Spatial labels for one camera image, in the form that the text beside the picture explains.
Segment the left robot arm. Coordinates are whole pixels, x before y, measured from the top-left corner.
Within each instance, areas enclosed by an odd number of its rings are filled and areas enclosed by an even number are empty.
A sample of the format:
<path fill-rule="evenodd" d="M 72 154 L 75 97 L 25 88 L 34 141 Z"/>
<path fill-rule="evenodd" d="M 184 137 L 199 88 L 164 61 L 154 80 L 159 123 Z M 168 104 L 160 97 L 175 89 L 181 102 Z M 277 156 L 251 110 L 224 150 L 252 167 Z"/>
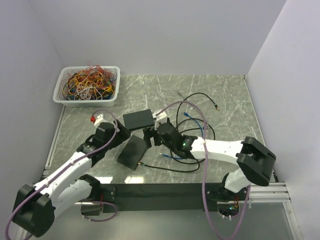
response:
<path fill-rule="evenodd" d="M 130 136 L 130 130 L 118 120 L 101 122 L 61 167 L 33 186 L 25 184 L 19 189 L 9 222 L 38 238 L 61 213 L 81 200 L 101 208 L 101 183 L 86 172 Z"/>

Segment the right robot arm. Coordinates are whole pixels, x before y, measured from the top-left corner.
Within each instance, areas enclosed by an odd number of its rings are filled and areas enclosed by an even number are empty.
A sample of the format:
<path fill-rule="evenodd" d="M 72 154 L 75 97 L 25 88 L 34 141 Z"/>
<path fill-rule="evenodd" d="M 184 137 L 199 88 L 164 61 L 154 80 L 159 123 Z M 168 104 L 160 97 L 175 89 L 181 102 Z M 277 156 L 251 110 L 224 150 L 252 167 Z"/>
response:
<path fill-rule="evenodd" d="M 143 129 L 143 139 L 148 148 L 164 145 L 182 159 L 217 160 L 236 165 L 238 168 L 227 173 L 212 197 L 218 202 L 229 202 L 242 194 L 251 184 L 267 187 L 273 175 L 276 155 L 256 138 L 222 141 L 184 135 L 169 122 L 158 127 Z"/>

